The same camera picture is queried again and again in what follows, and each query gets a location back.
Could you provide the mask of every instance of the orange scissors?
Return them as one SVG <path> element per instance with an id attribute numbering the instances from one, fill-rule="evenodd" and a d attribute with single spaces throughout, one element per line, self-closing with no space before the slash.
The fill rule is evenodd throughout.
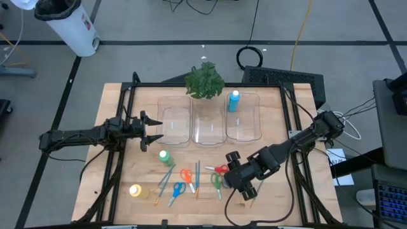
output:
<path id="1" fill-rule="evenodd" d="M 213 170 L 221 176 L 223 176 L 226 172 L 229 171 L 227 165 L 221 165 L 220 167 L 205 166 L 205 169 Z"/>
<path id="2" fill-rule="evenodd" d="M 181 169 L 179 175 L 181 176 L 181 179 L 183 179 L 185 182 L 187 182 L 190 185 L 192 193 L 195 193 L 195 189 L 193 188 L 192 185 L 192 171 L 191 169 Z"/>

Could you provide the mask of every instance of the trash bag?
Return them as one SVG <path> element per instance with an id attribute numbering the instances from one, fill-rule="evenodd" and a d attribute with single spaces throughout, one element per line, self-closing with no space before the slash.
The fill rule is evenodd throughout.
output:
<path id="1" fill-rule="evenodd" d="M 45 22 L 65 19 L 78 9 L 81 2 L 81 0 L 39 0 L 34 16 Z"/>

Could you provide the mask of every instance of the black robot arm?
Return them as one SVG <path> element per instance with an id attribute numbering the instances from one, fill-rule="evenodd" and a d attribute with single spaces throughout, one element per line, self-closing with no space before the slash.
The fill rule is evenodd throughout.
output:
<path id="1" fill-rule="evenodd" d="M 229 172 L 224 175 L 225 181 L 236 188 L 245 200 L 257 196 L 251 180 L 257 178 L 263 180 L 276 173 L 280 164 L 293 152 L 310 152 L 315 141 L 320 137 L 326 137 L 328 141 L 337 138 L 343 132 L 343 123 L 332 111 L 323 112 L 314 118 L 313 124 L 306 130 L 290 138 L 281 144 L 265 146 L 247 158 L 248 162 L 240 164 L 240 155 L 237 151 L 228 153 Z"/>
<path id="2" fill-rule="evenodd" d="M 140 112 L 140 118 L 133 117 L 132 123 L 127 125 L 120 117 L 106 120 L 102 125 L 88 130 L 50 130 L 39 137 L 39 149 L 45 153 L 57 151 L 65 146 L 103 145 L 109 150 L 118 150 L 120 142 L 124 139 L 141 138 L 140 148 L 147 150 L 147 145 L 162 137 L 162 135 L 148 136 L 146 125 L 160 125 Z"/>

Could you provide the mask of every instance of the yellow bottle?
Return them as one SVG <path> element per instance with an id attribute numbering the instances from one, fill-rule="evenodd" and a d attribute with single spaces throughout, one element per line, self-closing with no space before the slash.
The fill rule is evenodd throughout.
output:
<path id="1" fill-rule="evenodd" d="M 130 187 L 129 193 L 132 197 L 147 198 L 150 194 L 150 190 L 145 187 L 141 187 L 139 184 L 133 184 Z"/>

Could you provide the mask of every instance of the potted plant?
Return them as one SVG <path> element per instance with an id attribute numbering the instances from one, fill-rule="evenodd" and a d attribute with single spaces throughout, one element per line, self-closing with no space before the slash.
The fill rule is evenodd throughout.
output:
<path id="1" fill-rule="evenodd" d="M 192 72 L 185 77 L 186 94 L 190 94 L 195 99 L 210 99 L 219 96 L 224 87 L 222 77 L 216 72 L 215 65 L 211 62 L 204 62 L 200 69 L 192 67 Z"/>

